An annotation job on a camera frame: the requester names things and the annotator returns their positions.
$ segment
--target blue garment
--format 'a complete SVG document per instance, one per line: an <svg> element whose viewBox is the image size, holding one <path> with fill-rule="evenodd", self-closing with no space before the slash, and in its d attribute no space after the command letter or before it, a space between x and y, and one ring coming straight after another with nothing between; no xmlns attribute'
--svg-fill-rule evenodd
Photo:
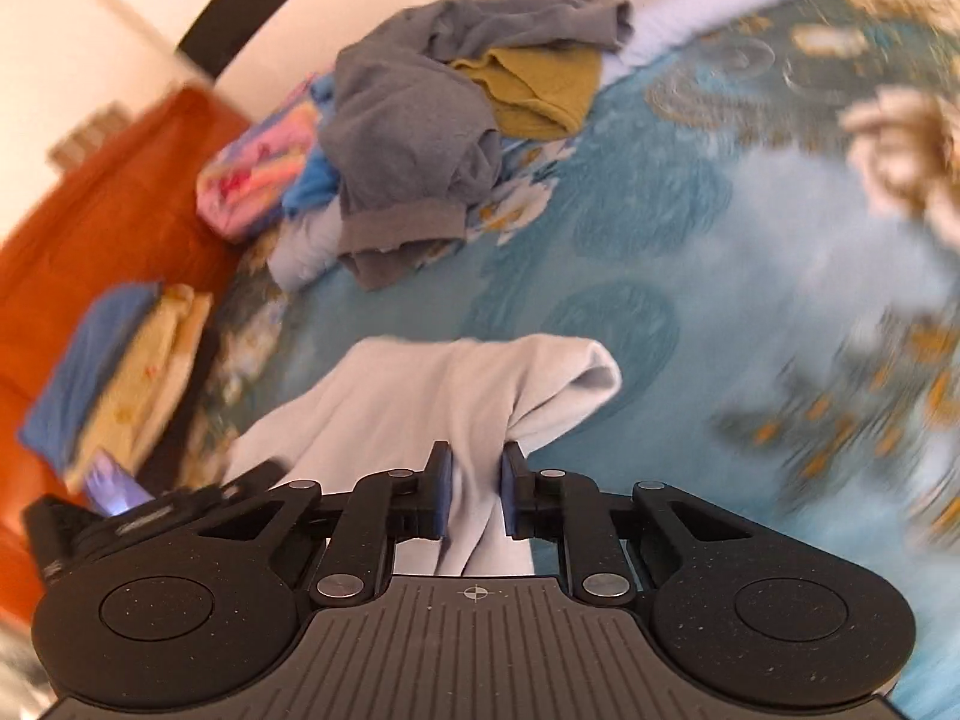
<svg viewBox="0 0 960 720"><path fill-rule="evenodd" d="M61 473L133 334L157 303L160 284L121 284L88 308L17 434L20 443Z"/></svg>
<svg viewBox="0 0 960 720"><path fill-rule="evenodd" d="M310 84L310 97L320 109L324 127L333 116L333 73L321 76ZM284 213L291 217L300 211L328 204L340 189L340 173L330 164L323 148L314 146L307 154L304 171L280 199Z"/></svg>

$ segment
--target pink garment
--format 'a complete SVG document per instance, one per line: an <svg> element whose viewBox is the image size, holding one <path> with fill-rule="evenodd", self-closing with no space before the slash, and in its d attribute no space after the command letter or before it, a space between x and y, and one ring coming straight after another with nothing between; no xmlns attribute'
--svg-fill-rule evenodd
<svg viewBox="0 0 960 720"><path fill-rule="evenodd" d="M280 217L280 198L304 170L323 114L309 76L263 122L223 149L197 176L197 213L213 230L241 242Z"/></svg>

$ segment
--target gray sweatshirt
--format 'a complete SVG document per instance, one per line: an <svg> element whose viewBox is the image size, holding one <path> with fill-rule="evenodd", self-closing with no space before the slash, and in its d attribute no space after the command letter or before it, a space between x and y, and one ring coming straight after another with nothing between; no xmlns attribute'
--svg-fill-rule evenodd
<svg viewBox="0 0 960 720"><path fill-rule="evenodd" d="M629 18L623 0L440 0L342 50L320 146L341 174L338 254L360 285L385 287L435 242L462 239L499 175L491 105L443 62L562 40L612 50Z"/></svg>

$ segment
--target orange leather surface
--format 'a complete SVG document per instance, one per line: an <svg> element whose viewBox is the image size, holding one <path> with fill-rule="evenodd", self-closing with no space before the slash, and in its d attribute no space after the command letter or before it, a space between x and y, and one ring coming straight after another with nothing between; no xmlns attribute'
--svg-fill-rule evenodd
<svg viewBox="0 0 960 720"><path fill-rule="evenodd" d="M66 497L16 428L90 302L122 281L189 284L220 295L240 250L195 213L203 164L248 122L187 87L109 141L37 206L0 247L0 616L29 622L40 583L22 509Z"/></svg>

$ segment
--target yellow folded cloth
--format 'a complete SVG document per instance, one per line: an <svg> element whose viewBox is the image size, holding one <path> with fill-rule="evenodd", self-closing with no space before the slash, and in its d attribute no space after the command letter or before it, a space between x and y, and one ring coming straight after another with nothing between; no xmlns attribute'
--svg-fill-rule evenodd
<svg viewBox="0 0 960 720"><path fill-rule="evenodd" d="M483 87L500 131L555 141L580 131L600 86L601 52L581 44L491 49L450 67Z"/></svg>
<svg viewBox="0 0 960 720"><path fill-rule="evenodd" d="M176 285L164 290L140 324L112 379L83 426L74 461L64 474L71 493L83 488L98 449L136 474L179 402L210 311L209 295ZM189 356L189 366L172 362Z"/></svg>

